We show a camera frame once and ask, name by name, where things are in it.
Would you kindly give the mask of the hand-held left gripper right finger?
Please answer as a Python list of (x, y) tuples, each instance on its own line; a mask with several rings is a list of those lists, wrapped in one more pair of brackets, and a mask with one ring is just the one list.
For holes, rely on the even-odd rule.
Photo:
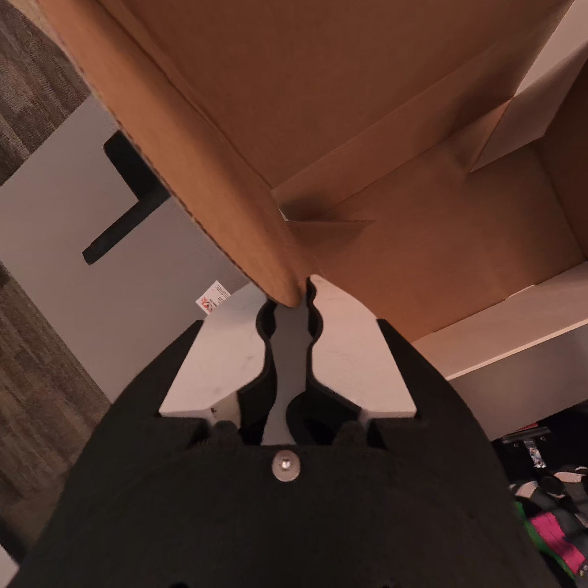
[(309, 310), (318, 314), (311, 381), (333, 393), (359, 422), (415, 417), (415, 402), (376, 315), (324, 277), (312, 275), (309, 287)]

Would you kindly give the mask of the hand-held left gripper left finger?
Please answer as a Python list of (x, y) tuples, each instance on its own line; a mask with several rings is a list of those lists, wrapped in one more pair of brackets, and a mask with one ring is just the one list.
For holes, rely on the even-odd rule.
[(258, 422), (275, 402), (275, 388), (260, 391), (270, 372), (275, 304), (250, 283), (202, 323), (160, 405), (162, 417), (208, 422)]

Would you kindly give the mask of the cardboard box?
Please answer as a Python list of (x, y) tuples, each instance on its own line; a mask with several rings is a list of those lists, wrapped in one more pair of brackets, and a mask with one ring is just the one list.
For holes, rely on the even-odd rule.
[(587, 260), (581, 1), (38, 1), (191, 219), (276, 302), (415, 341)]

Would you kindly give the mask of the white red label sticker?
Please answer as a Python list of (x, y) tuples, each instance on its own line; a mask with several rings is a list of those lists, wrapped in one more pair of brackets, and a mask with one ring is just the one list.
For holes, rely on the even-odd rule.
[(216, 280), (204, 293), (196, 298), (195, 302), (206, 315), (209, 315), (230, 297), (229, 290)]

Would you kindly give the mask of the black metal clamp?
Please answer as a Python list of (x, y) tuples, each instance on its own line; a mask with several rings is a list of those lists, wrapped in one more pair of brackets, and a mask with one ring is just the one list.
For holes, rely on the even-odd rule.
[(510, 447), (512, 449), (523, 448), (535, 469), (546, 470), (548, 464), (541, 454), (540, 445), (544, 445), (547, 442), (550, 434), (551, 431), (548, 426), (534, 422), (501, 437), (499, 442), (504, 447)]

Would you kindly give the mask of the pink green item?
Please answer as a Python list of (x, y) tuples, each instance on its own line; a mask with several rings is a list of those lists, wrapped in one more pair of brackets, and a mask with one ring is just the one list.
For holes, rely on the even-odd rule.
[(531, 507), (515, 501), (518, 516), (533, 545), (562, 587), (587, 587), (587, 534), (566, 534), (556, 516), (539, 511), (533, 516)]

